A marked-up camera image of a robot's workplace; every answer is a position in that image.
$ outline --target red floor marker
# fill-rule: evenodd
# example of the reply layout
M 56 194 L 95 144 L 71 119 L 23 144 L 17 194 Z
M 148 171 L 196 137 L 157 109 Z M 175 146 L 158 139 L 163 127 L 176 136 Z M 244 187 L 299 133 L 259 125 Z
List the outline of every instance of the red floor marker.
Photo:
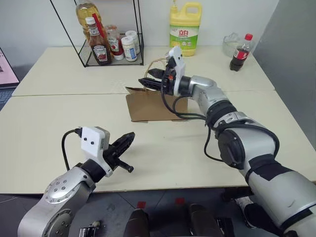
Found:
M 137 203 L 137 208 L 138 209 L 144 209 L 146 207 L 146 202 L 145 201 L 139 201 Z
M 178 197 L 176 198 L 176 204 L 183 205 L 185 202 L 184 197 Z

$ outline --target white jar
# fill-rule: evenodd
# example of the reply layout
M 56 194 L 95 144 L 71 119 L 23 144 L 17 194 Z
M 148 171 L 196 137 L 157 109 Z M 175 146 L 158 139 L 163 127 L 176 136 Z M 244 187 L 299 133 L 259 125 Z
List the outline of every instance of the white jar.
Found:
M 129 62 L 134 62 L 137 59 L 136 47 L 133 37 L 126 36 L 122 39 L 122 45 L 125 53 L 126 60 Z
M 138 40 L 138 35 L 137 35 L 136 31 L 126 31 L 125 35 L 133 37 L 134 43 L 136 46 L 136 53 L 139 54 L 140 53 L 139 40 Z

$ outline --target cooking oil bottle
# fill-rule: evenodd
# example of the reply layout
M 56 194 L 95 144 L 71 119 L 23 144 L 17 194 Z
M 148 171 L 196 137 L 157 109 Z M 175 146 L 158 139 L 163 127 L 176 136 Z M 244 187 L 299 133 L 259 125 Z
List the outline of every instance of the cooking oil bottle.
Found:
M 102 19 L 97 7 L 89 0 L 78 0 L 77 3 L 78 5 L 76 7 L 76 14 L 77 14 L 79 23 L 82 25 L 84 36 L 86 37 L 87 42 L 89 42 L 90 33 L 89 33 L 87 23 L 85 21 L 86 17 L 93 17 L 92 15 L 95 13 L 100 23 Z M 106 39 L 107 34 L 105 32 L 105 29 L 102 23 L 101 23 L 101 27 L 102 27 L 104 38 Z
M 188 12 L 189 8 L 196 8 L 197 13 Z M 178 11 L 176 0 L 173 0 L 170 9 L 170 47 L 181 47 L 183 56 L 192 56 L 195 53 L 201 16 L 201 3 L 187 2 Z

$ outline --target red cap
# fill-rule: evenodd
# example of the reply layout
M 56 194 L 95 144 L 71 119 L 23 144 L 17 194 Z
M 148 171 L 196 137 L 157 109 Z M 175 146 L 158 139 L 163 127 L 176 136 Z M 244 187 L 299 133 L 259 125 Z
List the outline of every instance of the red cap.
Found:
M 252 40 L 253 35 L 252 34 L 246 34 L 245 40 Z

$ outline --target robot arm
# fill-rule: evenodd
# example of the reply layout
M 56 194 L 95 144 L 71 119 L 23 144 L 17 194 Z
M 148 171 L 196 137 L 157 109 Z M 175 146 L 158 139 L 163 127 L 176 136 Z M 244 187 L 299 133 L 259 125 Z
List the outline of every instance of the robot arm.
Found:
M 88 200 L 95 184 L 104 176 L 110 177 L 118 167 L 129 173 L 133 167 L 119 159 L 134 140 L 128 133 L 109 144 L 110 133 L 99 127 L 78 129 L 86 162 L 77 164 L 53 180 L 40 201 L 26 213 L 19 228 L 19 237 L 68 236 L 76 212 Z
M 144 78 L 146 87 L 162 95 L 188 95 L 205 115 L 206 125 L 215 131 L 221 158 L 245 177 L 258 204 L 271 217 L 284 236 L 309 237 L 316 234 L 316 186 L 296 171 L 283 167 L 275 158 L 279 141 L 263 125 L 238 112 L 213 80 L 184 76 L 181 49 L 166 55 L 166 70 L 149 73 L 158 82 Z

